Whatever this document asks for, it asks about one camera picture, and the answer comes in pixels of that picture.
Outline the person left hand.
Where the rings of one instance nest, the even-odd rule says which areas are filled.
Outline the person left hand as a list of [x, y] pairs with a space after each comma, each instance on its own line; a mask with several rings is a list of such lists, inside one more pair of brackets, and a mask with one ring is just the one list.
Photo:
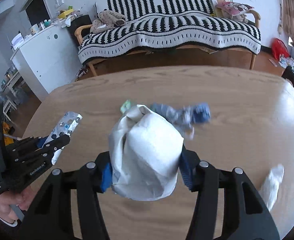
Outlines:
[[12, 205], [18, 206], [20, 210], [27, 211], [36, 195], [30, 187], [26, 187], [21, 193], [6, 191], [0, 195], [0, 219], [7, 224], [14, 224], [18, 216], [12, 209]]

